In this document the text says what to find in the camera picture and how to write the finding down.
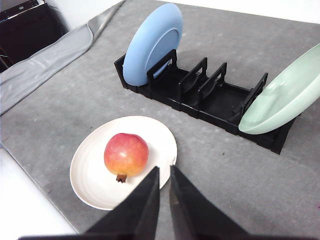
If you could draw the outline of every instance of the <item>white table surface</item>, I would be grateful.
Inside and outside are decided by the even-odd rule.
[[[47,0],[47,2],[58,7],[70,29],[74,29],[120,1]],[[320,0],[173,0],[172,2],[320,24]],[[0,239],[15,240],[19,236],[76,233],[4,149],[0,149],[0,177]]]

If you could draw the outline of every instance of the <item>white plate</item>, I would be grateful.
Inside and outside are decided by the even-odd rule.
[[[145,169],[125,183],[116,181],[105,166],[108,141],[118,133],[137,134],[149,148]],[[171,131],[161,122],[146,116],[121,117],[98,127],[76,150],[70,166],[70,182],[75,194],[86,204],[112,210],[135,189],[154,168],[160,168],[160,189],[170,177],[170,165],[176,164],[177,144]]]

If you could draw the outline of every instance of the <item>gray felt mat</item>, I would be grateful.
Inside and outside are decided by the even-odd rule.
[[[277,155],[123,89],[113,63],[143,20],[162,4],[126,1],[89,51],[2,115],[2,144],[83,232],[106,212],[74,194],[69,181],[74,152],[88,134],[110,120],[149,116],[172,131],[182,172],[244,229],[320,238],[320,101],[295,121]],[[178,6],[184,17],[178,66],[190,70],[208,57],[209,75],[227,62],[226,81],[245,88],[253,87],[264,72],[269,72],[270,82],[320,39],[319,24]],[[160,194],[157,240],[174,238],[169,188],[167,183]]]

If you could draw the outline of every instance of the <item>plate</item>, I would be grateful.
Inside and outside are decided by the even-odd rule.
[[[320,97],[320,44],[281,72],[253,101],[239,130],[264,134],[294,119]]]
[[[104,152],[108,141],[118,133],[137,134],[149,148],[144,170],[116,181],[105,167]],[[177,144],[171,131],[161,122],[146,116],[121,117],[98,127],[76,150],[70,166],[70,182],[75,194],[86,204],[101,210],[112,210],[136,188],[154,168],[160,168],[160,189],[170,177],[170,165],[176,164]]]
[[[183,31],[179,8],[167,3],[154,10],[136,31],[126,52],[123,78],[133,86],[147,84],[147,72],[172,49],[177,49]],[[154,77],[165,69],[162,66]]]

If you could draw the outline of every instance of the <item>white wall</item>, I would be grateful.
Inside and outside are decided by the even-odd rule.
[[[47,0],[57,7],[69,29],[74,29],[120,0]],[[320,0],[172,0],[240,13],[320,24]]]

